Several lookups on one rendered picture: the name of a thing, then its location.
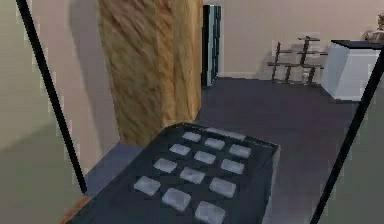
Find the black remote control grey buttons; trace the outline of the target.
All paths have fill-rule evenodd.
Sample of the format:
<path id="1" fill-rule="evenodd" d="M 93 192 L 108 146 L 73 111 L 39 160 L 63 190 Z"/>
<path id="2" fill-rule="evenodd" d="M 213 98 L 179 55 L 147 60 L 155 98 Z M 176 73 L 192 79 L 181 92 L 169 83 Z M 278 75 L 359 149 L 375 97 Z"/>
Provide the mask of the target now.
<path id="1" fill-rule="evenodd" d="M 174 124 L 65 224 L 266 224 L 279 153 L 243 134 Z"/>

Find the black stepped shelf rack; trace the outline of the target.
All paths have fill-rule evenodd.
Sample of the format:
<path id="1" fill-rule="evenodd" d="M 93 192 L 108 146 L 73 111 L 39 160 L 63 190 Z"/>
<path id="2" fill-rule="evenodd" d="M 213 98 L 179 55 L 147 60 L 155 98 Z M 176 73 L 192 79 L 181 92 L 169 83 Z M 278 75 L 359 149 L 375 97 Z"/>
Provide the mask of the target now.
<path id="1" fill-rule="evenodd" d="M 319 42 L 319 38 L 314 38 L 310 36 L 299 37 L 299 40 L 303 42 L 303 47 L 301 50 L 283 50 L 281 48 L 281 43 L 278 42 L 276 46 L 276 50 L 274 53 L 274 60 L 268 61 L 267 65 L 272 68 L 271 74 L 271 82 L 272 83 L 281 83 L 281 84 L 303 84 L 303 85 L 315 85 L 314 77 L 317 70 L 323 70 L 324 66 L 321 64 L 308 64 L 306 62 L 308 55 L 316 55 L 316 56 L 327 56 L 327 52 L 323 51 L 313 51 L 309 49 L 311 42 Z M 281 62 L 280 55 L 281 54 L 296 54 L 300 56 L 300 60 L 298 63 L 290 63 L 290 62 Z M 283 79 L 276 78 L 276 71 L 279 66 L 283 66 L 286 69 L 285 76 Z M 309 72 L 309 78 L 306 83 L 300 81 L 291 80 L 291 74 L 293 68 L 302 68 L 303 72 Z"/>

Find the brown house plant in pot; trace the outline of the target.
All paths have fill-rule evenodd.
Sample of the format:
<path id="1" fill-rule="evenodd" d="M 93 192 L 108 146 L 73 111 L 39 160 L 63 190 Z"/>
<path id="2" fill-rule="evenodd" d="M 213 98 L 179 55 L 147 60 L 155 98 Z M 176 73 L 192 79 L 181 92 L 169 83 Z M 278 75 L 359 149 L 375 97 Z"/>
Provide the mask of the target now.
<path id="1" fill-rule="evenodd" d="M 372 43 L 384 43 L 384 13 L 378 15 L 377 29 L 366 31 L 363 39 Z"/>

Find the black thin slanted bar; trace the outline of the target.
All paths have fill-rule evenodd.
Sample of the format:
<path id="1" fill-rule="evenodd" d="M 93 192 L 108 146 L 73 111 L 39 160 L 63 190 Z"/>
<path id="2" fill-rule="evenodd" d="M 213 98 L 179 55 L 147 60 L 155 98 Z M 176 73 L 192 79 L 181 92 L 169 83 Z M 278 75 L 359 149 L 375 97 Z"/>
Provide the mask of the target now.
<path id="1" fill-rule="evenodd" d="M 337 155 L 337 158 L 334 162 L 330 175 L 327 179 L 327 182 L 323 188 L 323 192 L 319 199 L 319 202 L 314 210 L 312 218 L 309 224 L 318 224 L 322 213 L 327 205 L 327 201 L 331 196 L 334 185 L 342 171 L 343 165 L 347 156 L 350 152 L 351 146 L 354 143 L 355 137 L 357 136 L 358 130 L 361 126 L 361 123 L 364 119 L 365 113 L 368 110 L 370 102 L 375 94 L 375 91 L 379 85 L 382 75 L 384 74 L 384 46 L 380 49 L 380 53 L 370 78 L 368 80 L 367 86 L 363 92 L 361 101 L 358 104 L 356 113 L 351 121 L 349 129 L 347 131 L 346 137 L 340 147 L 340 151 Z"/>
<path id="2" fill-rule="evenodd" d="M 60 101 L 56 92 L 55 85 L 52 80 L 52 76 L 45 59 L 45 54 L 37 34 L 34 21 L 27 0 L 15 0 L 18 11 L 21 15 L 24 28 L 27 33 L 28 40 L 31 44 L 35 60 L 37 62 L 38 69 L 40 70 L 44 87 L 46 89 L 49 101 L 51 103 L 57 124 L 59 126 L 60 133 L 65 143 L 66 151 L 68 153 L 70 162 L 72 164 L 76 180 L 83 195 L 87 193 L 87 184 L 84 174 L 82 172 L 76 150 L 72 141 L 72 136 L 67 126 Z"/>

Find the dark teal tall panel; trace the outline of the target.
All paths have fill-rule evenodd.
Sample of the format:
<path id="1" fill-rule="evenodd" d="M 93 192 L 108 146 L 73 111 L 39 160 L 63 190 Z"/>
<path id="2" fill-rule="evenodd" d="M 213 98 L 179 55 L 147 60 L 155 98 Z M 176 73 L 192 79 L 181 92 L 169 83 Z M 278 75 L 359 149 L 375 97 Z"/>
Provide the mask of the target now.
<path id="1" fill-rule="evenodd" d="M 210 87 L 218 75 L 221 7 L 203 6 L 201 84 Z"/>

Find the white cabinet with black top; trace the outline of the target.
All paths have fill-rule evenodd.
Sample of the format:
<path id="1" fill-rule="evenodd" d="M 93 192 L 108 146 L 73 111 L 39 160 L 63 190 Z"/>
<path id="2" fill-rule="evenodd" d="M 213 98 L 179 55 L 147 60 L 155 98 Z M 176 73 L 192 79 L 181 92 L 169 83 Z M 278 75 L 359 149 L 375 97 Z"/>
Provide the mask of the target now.
<path id="1" fill-rule="evenodd" d="M 336 100 L 360 101 L 384 44 L 332 40 L 321 74 L 322 88 Z"/>

